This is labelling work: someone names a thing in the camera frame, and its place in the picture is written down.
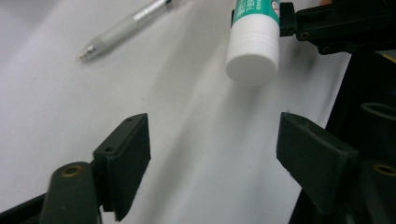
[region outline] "green label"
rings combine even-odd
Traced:
[[[233,24],[251,14],[267,15],[279,24],[279,0],[237,0]]]

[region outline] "metal screw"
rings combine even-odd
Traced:
[[[69,166],[62,171],[63,177],[72,177],[82,172],[82,167],[79,165]]]
[[[384,164],[376,164],[374,165],[374,169],[379,172],[381,175],[390,175],[396,176],[396,170],[393,167],[384,165]]]

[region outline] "screw hole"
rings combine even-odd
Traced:
[[[112,152],[112,151],[114,151],[114,147],[105,148],[105,152]]]
[[[79,165],[69,166],[62,171],[63,177],[71,177],[81,173],[82,167]]]
[[[396,170],[384,164],[376,164],[374,165],[374,169],[381,175],[396,176]]]
[[[324,47],[324,48],[322,49],[322,52],[323,52],[323,53],[329,53],[330,51],[332,51],[332,48],[330,48],[330,47]]]
[[[301,39],[307,39],[308,37],[309,37],[309,33],[307,32],[300,34]]]

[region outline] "white glue stick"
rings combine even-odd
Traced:
[[[237,0],[226,73],[246,86],[267,83],[279,62],[279,0]]]

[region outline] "clear pen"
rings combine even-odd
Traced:
[[[78,56],[78,59],[85,62],[108,50],[139,28],[144,21],[150,19],[156,12],[165,9],[171,2],[172,0],[154,0],[137,10],[136,13],[129,15],[106,32],[91,40],[90,44]]]

